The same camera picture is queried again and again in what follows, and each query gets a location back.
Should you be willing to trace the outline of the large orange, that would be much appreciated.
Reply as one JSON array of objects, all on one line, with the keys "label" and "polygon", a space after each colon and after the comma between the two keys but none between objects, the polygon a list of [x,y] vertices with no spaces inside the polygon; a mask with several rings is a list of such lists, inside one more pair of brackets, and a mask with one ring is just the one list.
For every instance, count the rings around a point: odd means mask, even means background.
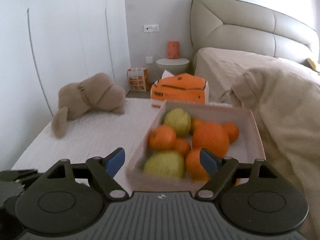
[{"label": "large orange", "polygon": [[219,158],[223,158],[229,148],[229,137],[221,124],[204,122],[192,136],[193,148],[206,148]]}]

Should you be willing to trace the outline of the small orange mandarin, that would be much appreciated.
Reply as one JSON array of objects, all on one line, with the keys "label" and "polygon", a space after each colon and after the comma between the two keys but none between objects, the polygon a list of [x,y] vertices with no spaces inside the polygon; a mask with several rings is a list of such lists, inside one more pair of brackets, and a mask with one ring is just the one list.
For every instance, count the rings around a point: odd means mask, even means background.
[{"label": "small orange mandarin", "polygon": [[222,126],[223,126],[223,129],[225,130],[225,132],[228,134],[229,143],[232,144],[232,143],[236,142],[238,140],[239,134],[240,134],[238,127],[234,123],[231,123],[231,122],[224,123]]}]

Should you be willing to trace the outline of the green guava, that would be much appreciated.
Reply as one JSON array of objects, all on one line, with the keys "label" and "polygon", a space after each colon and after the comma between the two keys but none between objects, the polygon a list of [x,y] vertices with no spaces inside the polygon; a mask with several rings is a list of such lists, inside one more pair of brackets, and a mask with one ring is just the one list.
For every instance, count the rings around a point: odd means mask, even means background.
[{"label": "green guava", "polygon": [[185,173],[184,157],[173,150],[157,152],[145,162],[143,171],[151,176],[181,179]]},{"label": "green guava", "polygon": [[163,124],[170,126],[178,137],[186,137],[191,130],[191,117],[182,108],[175,108],[166,114]]}]

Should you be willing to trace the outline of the white lace tablecloth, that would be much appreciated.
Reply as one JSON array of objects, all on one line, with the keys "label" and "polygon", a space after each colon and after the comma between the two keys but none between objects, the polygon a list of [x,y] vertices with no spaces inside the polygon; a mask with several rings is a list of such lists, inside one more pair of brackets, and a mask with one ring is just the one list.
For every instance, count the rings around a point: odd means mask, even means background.
[{"label": "white lace tablecloth", "polygon": [[125,113],[90,112],[68,122],[67,133],[57,139],[50,125],[35,138],[14,164],[15,170],[37,169],[46,172],[60,159],[84,163],[92,157],[106,157],[116,148],[125,150],[125,164],[115,180],[128,192],[133,191],[191,191],[200,189],[204,182],[190,179],[150,177],[144,166],[149,131],[160,124],[167,111],[183,108],[191,116],[201,119],[215,117],[214,110],[224,113],[228,105],[209,103],[164,102],[161,108],[152,106],[149,99],[127,99]]}]

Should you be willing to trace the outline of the small mandarin in box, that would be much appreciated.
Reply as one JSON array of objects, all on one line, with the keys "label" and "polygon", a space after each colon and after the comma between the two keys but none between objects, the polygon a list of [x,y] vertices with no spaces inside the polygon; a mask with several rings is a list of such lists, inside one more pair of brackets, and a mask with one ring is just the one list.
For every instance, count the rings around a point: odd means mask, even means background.
[{"label": "small mandarin in box", "polygon": [[197,128],[199,128],[204,123],[203,120],[195,118],[191,120],[191,133],[194,133]]}]

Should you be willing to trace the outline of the brown plush dog toy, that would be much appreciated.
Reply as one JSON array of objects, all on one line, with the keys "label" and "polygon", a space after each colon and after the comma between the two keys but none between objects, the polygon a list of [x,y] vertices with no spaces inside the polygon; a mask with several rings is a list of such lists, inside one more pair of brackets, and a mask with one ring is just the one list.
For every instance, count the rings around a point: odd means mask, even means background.
[{"label": "brown plush dog toy", "polygon": [[89,111],[124,114],[125,95],[125,90],[106,73],[63,86],[58,93],[58,110],[51,123],[53,134],[63,138],[67,132],[67,122]]}]

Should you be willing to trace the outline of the beige blanket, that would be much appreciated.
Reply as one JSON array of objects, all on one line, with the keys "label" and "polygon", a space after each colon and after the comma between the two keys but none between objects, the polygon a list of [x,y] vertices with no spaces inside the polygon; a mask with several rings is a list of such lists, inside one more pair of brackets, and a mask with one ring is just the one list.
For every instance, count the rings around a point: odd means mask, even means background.
[{"label": "beige blanket", "polygon": [[319,74],[309,68],[251,68],[219,101],[252,111],[267,161],[308,201],[303,232],[319,239]]}]

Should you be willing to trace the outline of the orange white tissue box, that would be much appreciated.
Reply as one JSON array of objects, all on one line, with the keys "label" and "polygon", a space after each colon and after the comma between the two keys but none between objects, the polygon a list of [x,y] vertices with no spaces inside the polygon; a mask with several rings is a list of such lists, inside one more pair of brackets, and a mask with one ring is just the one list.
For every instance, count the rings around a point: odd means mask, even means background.
[{"label": "orange white tissue box", "polygon": [[198,76],[182,73],[174,75],[165,70],[162,78],[151,87],[151,100],[160,107],[167,101],[181,101],[205,104],[209,102],[209,84]]}]

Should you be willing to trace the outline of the bed with beige sheet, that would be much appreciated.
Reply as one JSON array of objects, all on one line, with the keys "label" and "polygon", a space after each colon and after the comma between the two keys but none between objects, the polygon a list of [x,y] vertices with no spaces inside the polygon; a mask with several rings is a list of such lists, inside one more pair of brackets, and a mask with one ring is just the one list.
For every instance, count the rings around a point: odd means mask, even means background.
[{"label": "bed with beige sheet", "polygon": [[259,67],[279,67],[319,84],[319,73],[295,61],[240,50],[202,48],[194,59],[195,75],[208,82],[208,101],[228,103],[223,94],[245,71]]}]

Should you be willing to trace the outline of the round white side table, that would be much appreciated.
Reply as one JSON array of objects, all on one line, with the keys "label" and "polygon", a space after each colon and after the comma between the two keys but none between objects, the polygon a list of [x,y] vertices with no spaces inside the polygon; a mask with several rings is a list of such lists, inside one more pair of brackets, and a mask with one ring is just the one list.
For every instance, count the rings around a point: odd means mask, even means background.
[{"label": "round white side table", "polygon": [[161,74],[164,73],[164,71],[168,71],[171,74],[178,75],[185,73],[188,66],[189,66],[189,60],[184,58],[179,59],[158,59],[156,61],[157,67],[161,71]]}]

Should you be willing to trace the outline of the orange figurine toy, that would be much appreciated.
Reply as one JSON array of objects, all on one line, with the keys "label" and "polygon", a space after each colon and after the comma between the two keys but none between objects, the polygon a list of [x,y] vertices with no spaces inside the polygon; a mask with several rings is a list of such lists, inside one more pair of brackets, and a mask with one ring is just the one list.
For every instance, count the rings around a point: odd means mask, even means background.
[{"label": "orange figurine toy", "polygon": [[180,44],[178,41],[167,42],[167,58],[168,59],[180,58]]}]

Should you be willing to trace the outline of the beige upholstered headboard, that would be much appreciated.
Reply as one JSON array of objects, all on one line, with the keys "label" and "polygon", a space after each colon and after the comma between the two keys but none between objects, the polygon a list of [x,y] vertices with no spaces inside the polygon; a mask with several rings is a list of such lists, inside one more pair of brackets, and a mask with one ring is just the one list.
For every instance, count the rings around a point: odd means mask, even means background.
[{"label": "beige upholstered headboard", "polygon": [[190,36],[195,51],[240,50],[300,64],[319,56],[319,36],[310,26],[240,0],[191,0]]}]

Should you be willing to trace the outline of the white wall switch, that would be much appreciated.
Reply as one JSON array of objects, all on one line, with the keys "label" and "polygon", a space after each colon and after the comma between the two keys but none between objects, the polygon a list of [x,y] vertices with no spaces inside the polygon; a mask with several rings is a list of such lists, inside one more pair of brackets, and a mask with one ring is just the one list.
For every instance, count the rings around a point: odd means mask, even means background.
[{"label": "white wall switch", "polygon": [[153,57],[152,56],[146,56],[145,57],[146,64],[153,64]]}]

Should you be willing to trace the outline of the white wall socket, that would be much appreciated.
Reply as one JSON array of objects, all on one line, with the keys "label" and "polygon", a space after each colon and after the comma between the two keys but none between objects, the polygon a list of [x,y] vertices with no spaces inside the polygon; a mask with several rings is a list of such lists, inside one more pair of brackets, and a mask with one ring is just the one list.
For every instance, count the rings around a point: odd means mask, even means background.
[{"label": "white wall socket", "polygon": [[144,33],[154,33],[159,31],[159,25],[158,24],[146,24],[143,25],[143,31]]}]

